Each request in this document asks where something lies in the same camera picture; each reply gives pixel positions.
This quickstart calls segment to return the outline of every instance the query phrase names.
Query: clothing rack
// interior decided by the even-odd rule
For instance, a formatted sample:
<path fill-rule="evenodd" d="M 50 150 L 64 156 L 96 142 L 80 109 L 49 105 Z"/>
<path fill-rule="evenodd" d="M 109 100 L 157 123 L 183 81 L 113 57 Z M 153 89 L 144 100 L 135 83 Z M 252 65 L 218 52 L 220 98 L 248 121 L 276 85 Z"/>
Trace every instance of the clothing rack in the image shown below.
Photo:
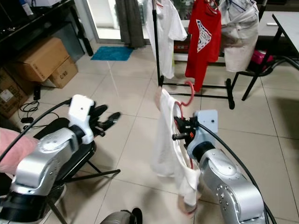
<path fill-rule="evenodd" d="M 157 62 L 157 75 L 158 75 L 158 85 L 174 85 L 174 86 L 188 86 L 187 84 L 180 84 L 180 83 L 165 83 L 164 76 L 160 75 L 160 62 L 159 62 L 159 45 L 158 45 L 158 32 L 157 32 L 157 11 L 156 11 L 156 0 L 152 0 L 153 4 L 153 21 L 154 21 L 154 33 L 155 33 L 155 46 L 156 46 L 156 62 Z M 218 85 L 202 85 L 202 88 L 205 89 L 225 89 L 227 92 L 227 96 L 217 96 L 217 95 L 204 95 L 204 94 L 195 94 L 195 97 L 207 97 L 207 98 L 220 98 L 220 99 L 227 99 L 228 106 L 231 110 L 235 108 L 235 102 L 233 98 L 233 88 L 231 85 L 231 80 L 228 78 L 225 81 L 225 86 L 218 86 Z M 191 96 L 188 93 L 175 93 L 169 92 L 171 95 L 179 95 L 179 96 Z"/>

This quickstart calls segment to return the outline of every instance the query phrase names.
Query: pink cushion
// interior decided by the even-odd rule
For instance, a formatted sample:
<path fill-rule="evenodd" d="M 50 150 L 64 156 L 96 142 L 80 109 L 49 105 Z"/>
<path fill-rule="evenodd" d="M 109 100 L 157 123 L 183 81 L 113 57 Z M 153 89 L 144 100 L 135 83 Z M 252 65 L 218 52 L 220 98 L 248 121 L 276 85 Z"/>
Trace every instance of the pink cushion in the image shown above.
<path fill-rule="evenodd" d="M 8 147 L 8 145 L 19 135 L 19 133 L 0 128 L 0 154 Z M 38 140 L 32 137 L 23 136 L 6 154 L 0 163 L 0 173 L 15 174 L 18 164 L 24 157 L 32 153 Z"/>

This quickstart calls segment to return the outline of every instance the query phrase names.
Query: blue rug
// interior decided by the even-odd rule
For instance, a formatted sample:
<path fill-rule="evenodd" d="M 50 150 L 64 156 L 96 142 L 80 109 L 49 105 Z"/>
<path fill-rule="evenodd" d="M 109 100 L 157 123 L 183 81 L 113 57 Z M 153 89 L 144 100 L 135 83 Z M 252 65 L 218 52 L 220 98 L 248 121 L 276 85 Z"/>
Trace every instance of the blue rug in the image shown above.
<path fill-rule="evenodd" d="M 127 47 L 100 47 L 91 60 L 127 61 L 132 51 Z"/>

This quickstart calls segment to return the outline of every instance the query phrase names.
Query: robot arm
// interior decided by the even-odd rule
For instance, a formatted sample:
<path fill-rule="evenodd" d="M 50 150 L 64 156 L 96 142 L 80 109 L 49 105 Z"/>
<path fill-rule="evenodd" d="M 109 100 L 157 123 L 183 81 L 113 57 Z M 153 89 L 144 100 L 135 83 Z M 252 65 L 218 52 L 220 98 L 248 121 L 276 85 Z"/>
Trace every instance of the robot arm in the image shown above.
<path fill-rule="evenodd" d="M 185 139 L 187 152 L 199 163 L 200 179 L 219 202 L 225 223 L 264 224 L 260 192 L 222 150 L 214 147 L 215 140 L 198 125 L 202 123 L 216 133 L 217 111 L 200 111 L 195 115 L 190 120 L 175 118 L 181 134 L 173 139 Z"/>
<path fill-rule="evenodd" d="M 26 223 L 42 217 L 46 196 L 61 167 L 80 144 L 91 143 L 94 135 L 104 136 L 104 131 L 120 117 L 120 113 L 115 113 L 107 121 L 99 122 L 99 116 L 106 109 L 106 105 L 95 108 L 95 102 L 87 97 L 73 96 L 69 127 L 43 137 L 34 152 L 18 165 L 10 192 L 0 205 L 0 223 L 1 219 Z"/>
<path fill-rule="evenodd" d="M 60 168 L 78 150 L 80 143 L 93 141 L 89 126 L 89 112 L 93 100 L 75 95 L 72 98 L 69 128 L 62 128 L 43 137 L 33 153 L 17 167 L 11 190 L 23 195 L 47 196 L 52 189 Z"/>

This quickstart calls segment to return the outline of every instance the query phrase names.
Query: gray curtain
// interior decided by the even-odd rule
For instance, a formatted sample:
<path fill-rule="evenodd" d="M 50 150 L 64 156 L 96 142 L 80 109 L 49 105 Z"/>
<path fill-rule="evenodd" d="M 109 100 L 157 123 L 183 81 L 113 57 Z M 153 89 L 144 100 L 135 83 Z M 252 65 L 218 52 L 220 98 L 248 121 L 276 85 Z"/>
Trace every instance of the gray curtain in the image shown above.
<path fill-rule="evenodd" d="M 116 0 L 116 12 L 121 30 L 121 41 L 131 48 L 145 45 L 137 0 Z"/>

